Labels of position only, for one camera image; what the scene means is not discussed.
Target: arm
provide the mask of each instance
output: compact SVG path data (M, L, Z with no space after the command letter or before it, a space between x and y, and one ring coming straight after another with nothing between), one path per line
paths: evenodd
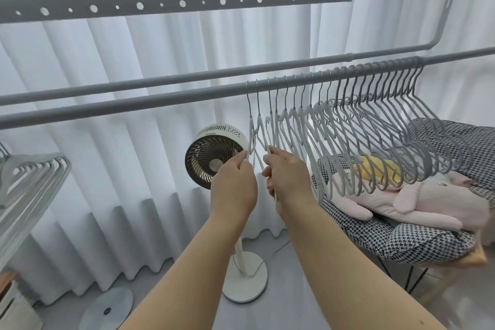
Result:
M306 164L271 147L263 171L279 198L277 211L332 330L445 330L387 277L314 200Z
M241 152L211 184L211 215L121 330L211 329L229 258L257 200L251 164Z

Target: white curtain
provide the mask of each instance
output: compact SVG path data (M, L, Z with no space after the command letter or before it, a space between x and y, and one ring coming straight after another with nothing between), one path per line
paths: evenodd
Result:
M433 37L443 2L354 0L3 24L0 94L425 43ZM440 44L427 53L403 56L491 46L494 15L495 0L455 0ZM420 95L441 118L495 126L492 63L492 57L485 57L426 68ZM0 112L242 83L340 65L14 105ZM293 105L291 94L293 90L288 92L288 107ZM250 99L256 115L256 96ZM279 109L284 101L281 90ZM267 114L267 93L259 96L259 105ZM185 170L187 147L201 128L215 122L248 134L248 116L246 96L238 96L0 131L0 140L12 153L61 151L73 164L60 193L10 267L21 272L46 304L67 291L81 295L93 282L107 290L120 273L132 279L144 265L158 271L165 259L180 255L209 214L209 192ZM266 228L278 235L284 224L264 189L260 167L255 170L259 198L244 237L254 238Z

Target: left hand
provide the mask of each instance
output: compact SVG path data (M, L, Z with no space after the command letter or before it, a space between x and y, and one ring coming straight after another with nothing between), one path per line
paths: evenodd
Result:
M211 182L211 216L244 227L256 206L258 184L244 150L220 167Z

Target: forearm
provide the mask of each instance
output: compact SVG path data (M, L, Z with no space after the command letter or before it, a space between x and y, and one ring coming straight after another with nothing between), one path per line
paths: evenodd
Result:
M210 217L121 329L211 329L242 229Z
M314 201L284 216L306 278L332 330L445 329L372 263Z

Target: power cord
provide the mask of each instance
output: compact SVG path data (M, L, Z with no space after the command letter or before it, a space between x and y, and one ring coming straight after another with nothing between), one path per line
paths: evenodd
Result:
M283 247L285 247L287 244L289 244L290 242L291 242L291 241L290 241L290 239L289 239L289 240L287 240L287 241L285 242L285 244L284 244L284 245L282 245L280 248L278 248L275 252L273 252L273 253L272 253L272 255L271 255L270 257L268 257L266 260L263 260L263 261L259 264L258 268L256 269L256 271L254 272L254 274L253 274L253 275L246 275L246 277L251 277L251 278L252 278L252 277L254 277L254 276L256 275L256 273L258 272L259 268L261 267L261 265L262 265L263 263L268 262L270 259L272 259L273 257L275 257L275 255L276 255L276 254L277 254L277 253L278 253L278 252L279 252L279 251L280 251ZM234 261L234 264L236 265L237 270L239 270L239 273L241 273L241 270L239 269L239 266L237 266L237 262L236 262L236 252L235 252L235 251L234 251L234 255L233 255L233 257L232 257L232 260Z

